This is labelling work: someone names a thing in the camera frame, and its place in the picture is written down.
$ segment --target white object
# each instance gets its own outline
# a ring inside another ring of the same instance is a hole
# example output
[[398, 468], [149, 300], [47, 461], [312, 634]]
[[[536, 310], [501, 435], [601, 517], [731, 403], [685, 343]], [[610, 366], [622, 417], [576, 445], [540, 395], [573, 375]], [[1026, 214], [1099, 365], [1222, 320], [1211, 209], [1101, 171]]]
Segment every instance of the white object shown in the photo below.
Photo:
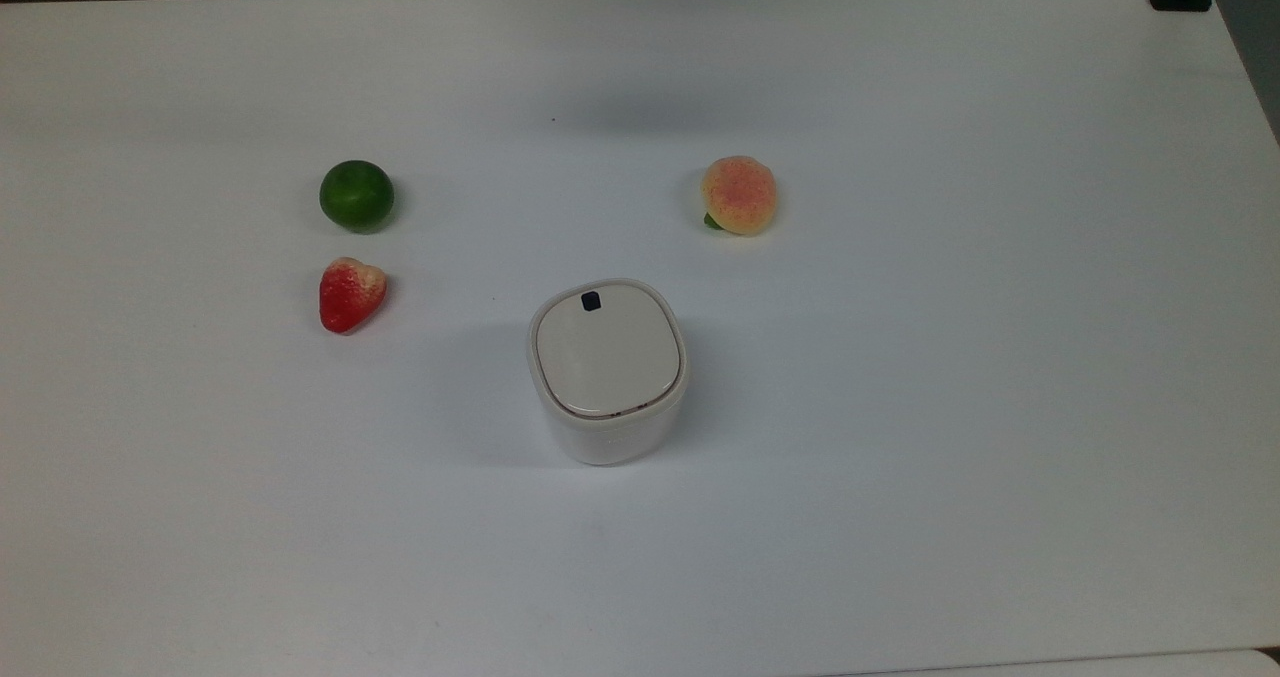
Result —
[[689, 386], [685, 339], [643, 282], [563, 291], [529, 325], [529, 370], [564, 452], [613, 465], [662, 444]]
[[[41, 3], [0, 45], [5, 677], [1280, 644], [1280, 148], [1216, 8]], [[727, 154], [778, 179], [754, 238], [701, 223]], [[379, 234], [316, 207], [349, 157]], [[351, 337], [340, 253], [392, 279]], [[635, 468], [529, 385], [599, 275], [694, 369]]]

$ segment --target green lime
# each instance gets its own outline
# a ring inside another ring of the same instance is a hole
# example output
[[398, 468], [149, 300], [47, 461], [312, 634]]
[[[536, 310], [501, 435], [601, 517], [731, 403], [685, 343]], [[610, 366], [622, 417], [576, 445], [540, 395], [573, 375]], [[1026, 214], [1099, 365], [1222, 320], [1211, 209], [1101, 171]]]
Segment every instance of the green lime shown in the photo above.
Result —
[[394, 202], [387, 171], [364, 159], [340, 163], [320, 182], [320, 209], [352, 232], [378, 229], [390, 215]]

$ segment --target fake fruit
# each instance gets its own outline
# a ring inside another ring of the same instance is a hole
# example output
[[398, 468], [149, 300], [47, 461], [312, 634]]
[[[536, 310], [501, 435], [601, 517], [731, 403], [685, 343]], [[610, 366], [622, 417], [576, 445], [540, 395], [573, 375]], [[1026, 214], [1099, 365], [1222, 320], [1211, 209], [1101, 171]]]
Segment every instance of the fake fruit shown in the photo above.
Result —
[[344, 334], [360, 326], [387, 298], [387, 273], [357, 259], [334, 259], [320, 276], [320, 324]]
[[723, 157], [703, 175], [704, 223], [736, 235], [754, 235], [773, 221], [778, 186], [773, 171], [753, 157]]
[[320, 209], [352, 232], [378, 229], [390, 215], [393, 203], [396, 193], [387, 171], [364, 159], [340, 163], [320, 182]]

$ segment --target square container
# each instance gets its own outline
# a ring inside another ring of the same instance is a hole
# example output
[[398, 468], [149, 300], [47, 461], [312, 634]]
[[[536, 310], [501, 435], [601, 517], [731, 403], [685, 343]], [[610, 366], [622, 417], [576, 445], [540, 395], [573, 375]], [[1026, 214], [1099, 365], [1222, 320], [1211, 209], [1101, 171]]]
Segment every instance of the square container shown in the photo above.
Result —
[[689, 385], [689, 358], [667, 299], [643, 282], [563, 291], [529, 325], [529, 370], [564, 450], [613, 465], [655, 449]]

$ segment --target red strawberry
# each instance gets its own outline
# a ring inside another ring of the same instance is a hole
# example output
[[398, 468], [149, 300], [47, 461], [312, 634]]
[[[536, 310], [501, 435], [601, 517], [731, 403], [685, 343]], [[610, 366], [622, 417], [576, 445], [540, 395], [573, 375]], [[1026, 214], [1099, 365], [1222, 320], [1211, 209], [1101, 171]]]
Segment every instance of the red strawberry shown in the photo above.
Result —
[[351, 331], [387, 297], [387, 273], [357, 259], [334, 259], [320, 276], [320, 323], [329, 331]]

